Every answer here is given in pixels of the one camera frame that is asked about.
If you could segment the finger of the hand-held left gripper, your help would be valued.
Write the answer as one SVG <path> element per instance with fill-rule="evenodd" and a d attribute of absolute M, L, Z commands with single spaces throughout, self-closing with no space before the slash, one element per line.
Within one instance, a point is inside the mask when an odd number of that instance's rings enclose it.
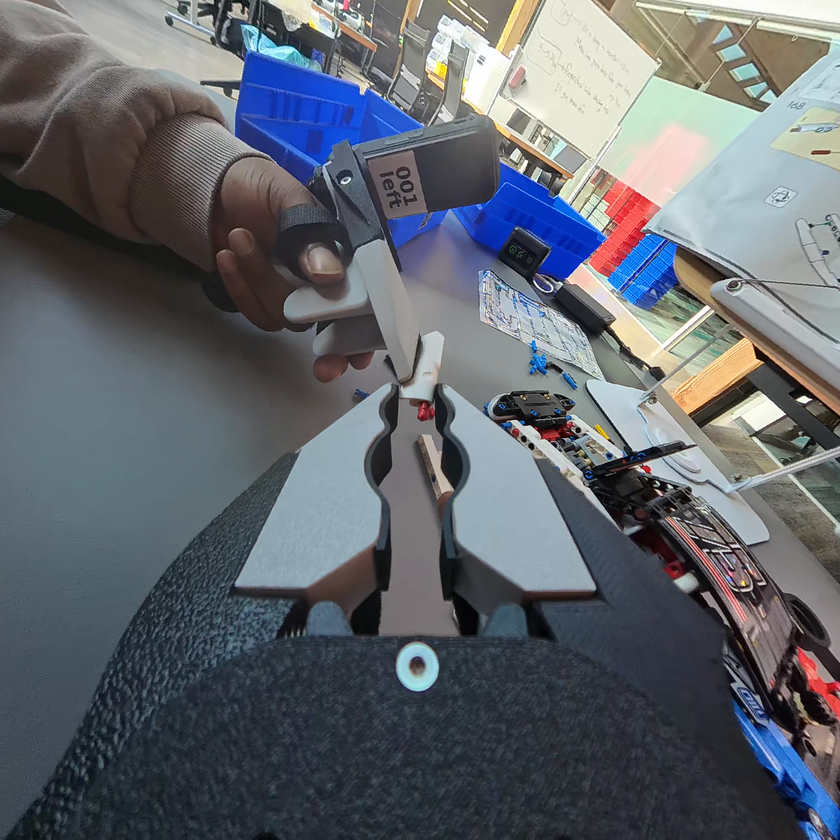
<path fill-rule="evenodd" d="M 405 383 L 414 376 L 422 340 L 417 317 L 387 243 L 377 239 L 358 248 L 356 267 L 364 280 L 396 379 Z"/>

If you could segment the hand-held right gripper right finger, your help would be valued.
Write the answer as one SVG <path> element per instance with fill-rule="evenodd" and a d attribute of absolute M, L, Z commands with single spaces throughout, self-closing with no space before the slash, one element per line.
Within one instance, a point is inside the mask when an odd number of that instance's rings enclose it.
<path fill-rule="evenodd" d="M 449 385 L 437 385 L 442 593 L 461 635 L 501 606 L 595 598 L 592 573 L 531 450 Z"/>

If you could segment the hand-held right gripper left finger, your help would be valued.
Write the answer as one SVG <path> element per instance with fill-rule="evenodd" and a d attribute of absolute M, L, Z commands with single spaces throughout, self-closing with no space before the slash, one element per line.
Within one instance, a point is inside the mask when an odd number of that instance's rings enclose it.
<path fill-rule="evenodd" d="M 243 595 L 333 602 L 359 635 L 377 635 L 391 578 L 392 468 L 399 395 L 384 385 L 296 453 L 234 583 Z"/>

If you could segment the white curved panel brick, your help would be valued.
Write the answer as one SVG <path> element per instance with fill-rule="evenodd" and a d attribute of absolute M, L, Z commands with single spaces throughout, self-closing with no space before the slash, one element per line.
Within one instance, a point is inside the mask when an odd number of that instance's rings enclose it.
<path fill-rule="evenodd" d="M 414 373 L 400 384 L 400 399 L 411 404 L 432 403 L 443 358 L 445 337 L 434 331 L 421 336 Z"/>

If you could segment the white beam and panel assembly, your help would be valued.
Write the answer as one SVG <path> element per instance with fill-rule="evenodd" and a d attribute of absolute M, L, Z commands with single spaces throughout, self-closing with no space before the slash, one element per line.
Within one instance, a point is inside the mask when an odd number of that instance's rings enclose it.
<path fill-rule="evenodd" d="M 437 513 L 441 515 L 446 502 L 454 494 L 454 488 L 443 471 L 442 454 L 438 451 L 432 435 L 420 434 L 416 443 L 434 493 Z"/>

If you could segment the person's left forearm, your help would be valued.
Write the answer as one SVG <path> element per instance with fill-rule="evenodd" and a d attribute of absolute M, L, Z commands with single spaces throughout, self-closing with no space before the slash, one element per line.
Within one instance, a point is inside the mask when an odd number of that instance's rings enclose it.
<path fill-rule="evenodd" d="M 206 94 L 102 49 L 54 2 L 2 2 L 2 176 L 208 269 L 228 169 L 267 156 Z"/>

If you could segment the grey desk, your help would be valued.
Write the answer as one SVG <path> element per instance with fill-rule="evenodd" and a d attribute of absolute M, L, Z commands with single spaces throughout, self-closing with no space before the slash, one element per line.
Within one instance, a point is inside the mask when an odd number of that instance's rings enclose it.
<path fill-rule="evenodd" d="M 404 251 L 443 379 L 480 410 L 524 351 L 477 322 L 490 258 Z M 2 230 L 2 834 L 10 838 L 802 838 L 737 723 L 722 628 L 572 489 L 594 599 L 455 630 L 401 407 L 381 631 L 235 592 L 298 450 L 353 407 L 311 338 L 181 272 Z"/>

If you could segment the person's left hand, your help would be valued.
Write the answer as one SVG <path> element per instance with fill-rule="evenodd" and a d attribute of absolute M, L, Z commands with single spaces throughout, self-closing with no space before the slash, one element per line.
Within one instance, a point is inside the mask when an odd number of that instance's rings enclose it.
<path fill-rule="evenodd" d="M 218 189 L 213 207 L 212 241 L 217 271 L 237 310 L 258 329 L 300 332 L 284 314 L 292 286 L 273 266 L 278 216 L 290 207 L 318 202 L 308 189 L 273 161 L 248 157 L 235 162 Z M 298 258 L 298 270 L 312 284 L 340 284 L 344 268 L 334 245 L 308 241 Z M 373 353 L 349 358 L 328 354 L 317 358 L 312 372 L 322 383 L 333 382 L 349 367 L 367 368 Z"/>

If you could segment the black office chair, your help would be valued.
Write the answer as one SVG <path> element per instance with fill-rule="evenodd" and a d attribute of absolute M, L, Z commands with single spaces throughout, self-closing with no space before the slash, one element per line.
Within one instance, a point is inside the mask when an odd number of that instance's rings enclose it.
<path fill-rule="evenodd" d="M 457 120 L 463 95 L 469 49 L 453 41 L 449 53 L 444 92 L 427 126 L 451 123 Z"/>
<path fill-rule="evenodd" d="M 407 23 L 402 32 L 400 63 L 386 98 L 406 113 L 417 105 L 421 97 L 426 60 L 433 38 L 428 29 L 416 23 Z"/>

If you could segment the black power bank with display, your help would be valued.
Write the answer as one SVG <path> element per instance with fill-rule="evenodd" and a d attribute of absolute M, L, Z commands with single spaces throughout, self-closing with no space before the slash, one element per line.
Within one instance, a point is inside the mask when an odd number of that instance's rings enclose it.
<path fill-rule="evenodd" d="M 504 246 L 500 248 L 497 258 L 520 277 L 532 280 L 551 250 L 551 246 L 539 237 L 524 227 L 515 226 Z"/>

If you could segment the colourful printed sheet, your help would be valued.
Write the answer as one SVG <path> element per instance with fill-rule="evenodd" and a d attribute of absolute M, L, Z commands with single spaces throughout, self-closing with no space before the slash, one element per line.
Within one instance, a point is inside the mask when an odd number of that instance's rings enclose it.
<path fill-rule="evenodd" d="M 539 354 L 605 379 L 592 344 L 582 328 L 546 304 L 522 294 L 491 269 L 478 271 L 479 320 Z"/>

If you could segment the whiteboard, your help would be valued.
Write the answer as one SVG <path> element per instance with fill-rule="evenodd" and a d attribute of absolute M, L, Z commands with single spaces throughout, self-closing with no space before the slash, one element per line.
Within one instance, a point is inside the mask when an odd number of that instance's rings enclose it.
<path fill-rule="evenodd" d="M 509 65 L 489 115 L 515 111 L 595 160 L 661 66 L 597 2 L 516 2 L 497 43 Z"/>

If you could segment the toy brick race car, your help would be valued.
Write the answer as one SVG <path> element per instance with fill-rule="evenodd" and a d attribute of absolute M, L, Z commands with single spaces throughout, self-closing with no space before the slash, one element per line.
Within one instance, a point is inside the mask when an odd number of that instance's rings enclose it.
<path fill-rule="evenodd" d="M 747 544 L 687 485 L 650 461 L 692 445 L 620 449 L 559 393 L 514 391 L 484 407 L 494 423 L 592 500 L 672 582 L 723 625 L 736 719 L 807 838 L 838 838 L 838 659 L 800 647 L 782 589 Z"/>

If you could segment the white book stand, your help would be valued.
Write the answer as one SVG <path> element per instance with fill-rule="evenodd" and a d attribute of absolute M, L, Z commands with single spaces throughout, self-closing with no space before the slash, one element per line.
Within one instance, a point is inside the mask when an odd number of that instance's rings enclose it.
<path fill-rule="evenodd" d="M 754 343 L 765 340 L 804 375 L 822 384 L 825 392 L 838 391 L 839 323 L 838 284 L 833 286 L 778 283 L 755 279 L 720 280 L 710 296 L 730 321 Z M 694 444 L 688 433 L 664 407 L 652 387 L 645 392 L 624 385 L 591 379 L 586 390 L 632 450 L 682 440 Z M 838 459 L 838 446 L 750 479 L 730 479 L 697 448 L 665 458 L 658 476 L 687 485 L 748 545 L 770 539 L 759 515 L 742 493 L 772 480 Z"/>

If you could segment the stack of red bins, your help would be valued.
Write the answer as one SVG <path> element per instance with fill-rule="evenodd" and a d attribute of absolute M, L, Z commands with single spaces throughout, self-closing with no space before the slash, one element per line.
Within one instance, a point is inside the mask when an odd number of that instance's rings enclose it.
<path fill-rule="evenodd" d="M 660 209 L 646 195 L 615 181 L 590 216 L 592 224 L 602 225 L 605 238 L 588 258 L 588 266 L 604 278 L 610 277 L 643 240 L 646 225 Z"/>

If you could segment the black power adapter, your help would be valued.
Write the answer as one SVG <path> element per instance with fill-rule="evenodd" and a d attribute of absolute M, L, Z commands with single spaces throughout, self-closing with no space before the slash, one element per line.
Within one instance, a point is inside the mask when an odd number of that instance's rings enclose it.
<path fill-rule="evenodd" d="M 609 332 L 616 317 L 582 287 L 566 281 L 560 284 L 552 300 L 579 326 L 594 334 Z"/>

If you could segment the teal plastic bag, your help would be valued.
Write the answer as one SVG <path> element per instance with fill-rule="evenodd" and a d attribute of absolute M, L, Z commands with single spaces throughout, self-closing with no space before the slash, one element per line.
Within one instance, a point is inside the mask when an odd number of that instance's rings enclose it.
<path fill-rule="evenodd" d="M 256 53 L 262 56 L 280 60 L 294 67 L 311 69 L 312 63 L 298 49 L 290 45 L 279 45 L 269 36 L 262 33 L 252 24 L 241 24 L 240 33 L 243 40 L 244 56 Z"/>

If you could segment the stack of blue bins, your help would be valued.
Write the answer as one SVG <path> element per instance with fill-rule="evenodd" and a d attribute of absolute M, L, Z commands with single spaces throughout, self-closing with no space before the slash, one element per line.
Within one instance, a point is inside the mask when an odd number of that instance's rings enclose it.
<path fill-rule="evenodd" d="M 649 311 L 678 283 L 677 243 L 646 234 L 606 278 L 625 303 Z"/>

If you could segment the wooden table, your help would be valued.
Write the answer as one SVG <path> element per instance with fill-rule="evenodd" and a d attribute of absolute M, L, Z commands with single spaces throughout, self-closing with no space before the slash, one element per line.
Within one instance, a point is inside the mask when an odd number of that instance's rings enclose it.
<path fill-rule="evenodd" d="M 690 295 L 708 306 L 715 314 L 728 322 L 742 338 L 723 355 L 698 373 L 679 385 L 673 394 L 678 405 L 692 415 L 699 425 L 709 422 L 728 410 L 737 400 L 736 388 L 751 383 L 753 373 L 775 372 L 781 378 L 791 381 L 789 391 L 809 392 L 817 401 L 835 414 L 839 409 L 838 383 L 820 373 L 816 363 L 800 360 L 774 339 L 770 326 L 753 327 L 715 301 L 711 296 L 713 284 L 723 275 L 703 259 L 684 248 L 678 248 L 675 257 L 675 273 L 679 284 Z"/>

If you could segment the building instruction manual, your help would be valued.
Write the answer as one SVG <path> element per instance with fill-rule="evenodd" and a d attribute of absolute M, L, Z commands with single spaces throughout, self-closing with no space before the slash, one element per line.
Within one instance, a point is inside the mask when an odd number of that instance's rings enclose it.
<path fill-rule="evenodd" d="M 839 54 L 819 59 L 647 225 L 729 278 L 838 289 Z"/>

